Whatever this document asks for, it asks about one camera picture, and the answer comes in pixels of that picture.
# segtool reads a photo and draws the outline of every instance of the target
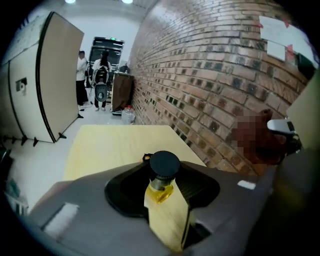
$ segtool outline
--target white partition panel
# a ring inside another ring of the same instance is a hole
[[[53,13],[41,44],[40,95],[55,141],[78,117],[76,71],[83,36],[82,31]]]
[[[23,133],[15,117],[9,91],[9,64],[0,71],[0,135],[21,139]]]
[[[38,44],[31,46],[10,61],[9,79],[13,107],[17,120],[28,139],[53,142],[45,126],[36,89],[36,59]],[[26,79],[24,89],[18,81]]]

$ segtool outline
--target gray surface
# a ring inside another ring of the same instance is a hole
[[[168,255],[171,252],[152,233],[145,219],[122,216],[105,199],[107,181],[138,164],[75,180],[32,211],[30,217],[41,227],[64,202],[76,204],[79,205],[79,212],[61,240],[62,245],[91,256]],[[213,177],[220,185],[219,195],[208,207],[194,210],[197,221],[215,231],[253,193],[252,190],[238,186],[238,181],[255,182],[257,177],[244,177],[192,163],[188,165]]]

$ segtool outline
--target person in white shirt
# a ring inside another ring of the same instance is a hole
[[[112,66],[110,64],[110,62],[108,61],[108,56],[109,56],[109,52],[104,51],[101,53],[101,58],[97,59],[92,66],[93,72],[95,72],[96,70],[100,69],[101,67],[106,67],[108,72],[110,73],[112,71]],[[99,101],[94,98],[94,106],[95,106],[95,111],[99,110]],[[106,111],[106,101],[102,102],[102,106],[101,106],[101,110],[102,111]]]
[[[88,101],[87,91],[85,88],[87,59],[83,50],[79,51],[78,63],[76,66],[76,101],[78,105],[83,106]]]

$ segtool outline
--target black pants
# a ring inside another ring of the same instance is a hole
[[[75,90],[76,90],[76,102],[78,105],[82,106],[84,102],[88,101],[87,91],[85,88],[85,81],[76,81],[75,82]]]
[[[99,101],[94,97],[94,105],[96,108],[99,108]],[[104,108],[106,106],[106,101],[102,102],[102,107]]]

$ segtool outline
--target white shirt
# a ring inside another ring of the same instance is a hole
[[[93,66],[92,66],[93,71],[101,68],[100,62],[101,62],[101,59],[99,58],[93,63]],[[112,66],[109,61],[108,61],[108,67],[109,67],[109,72],[112,72]]]
[[[87,59],[84,57],[80,59],[78,57],[78,64],[76,65],[76,80],[83,81],[86,79],[86,68],[87,68]]]

